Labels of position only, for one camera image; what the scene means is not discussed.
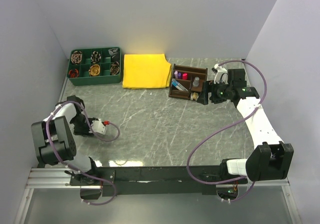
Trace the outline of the pink highlighter marker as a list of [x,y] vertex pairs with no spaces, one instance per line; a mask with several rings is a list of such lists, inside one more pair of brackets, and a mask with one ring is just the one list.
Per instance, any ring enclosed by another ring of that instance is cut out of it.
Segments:
[[187,80],[188,79],[188,74],[187,73],[183,73],[182,74],[182,79],[183,80]]

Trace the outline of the clear blue ballpoint pen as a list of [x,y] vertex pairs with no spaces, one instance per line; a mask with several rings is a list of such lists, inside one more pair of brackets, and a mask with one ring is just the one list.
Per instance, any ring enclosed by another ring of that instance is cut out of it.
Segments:
[[182,84],[180,84],[178,81],[176,81],[175,79],[172,79],[171,83],[176,83],[178,84],[181,88],[184,88],[186,92],[188,92],[189,90],[187,88],[185,88]]

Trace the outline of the blue capped marker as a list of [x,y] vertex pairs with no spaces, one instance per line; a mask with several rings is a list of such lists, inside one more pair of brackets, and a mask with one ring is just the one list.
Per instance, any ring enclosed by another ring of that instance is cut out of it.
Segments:
[[184,88],[181,88],[178,84],[176,83],[172,83],[172,86],[175,87],[176,89],[180,90],[180,91],[185,91]]

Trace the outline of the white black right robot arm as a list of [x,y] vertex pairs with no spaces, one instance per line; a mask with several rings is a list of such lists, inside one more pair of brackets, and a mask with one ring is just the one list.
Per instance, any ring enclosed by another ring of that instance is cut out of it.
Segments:
[[213,177],[214,184],[231,183],[245,177],[250,181],[283,180],[288,176],[294,149],[276,133],[262,107],[262,99],[245,80],[244,69],[213,68],[214,80],[206,81],[198,103],[207,105],[229,100],[243,116],[254,151],[247,159],[226,159]]

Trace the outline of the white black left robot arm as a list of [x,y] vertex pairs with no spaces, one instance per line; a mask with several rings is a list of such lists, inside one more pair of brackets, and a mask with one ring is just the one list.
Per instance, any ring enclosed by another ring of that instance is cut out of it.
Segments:
[[[52,119],[49,122],[51,140],[61,159],[83,171],[82,179],[88,185],[94,185],[99,181],[100,173],[91,157],[77,152],[73,135],[93,136],[93,132],[104,135],[105,124],[98,118],[89,118],[89,122],[86,121],[82,110],[74,104],[77,102],[84,106],[83,100],[79,97],[73,95],[66,100],[69,103],[56,114],[58,121]],[[47,119],[44,119],[31,125],[36,158],[42,168],[45,165],[53,166],[59,163],[47,136],[46,123]]]

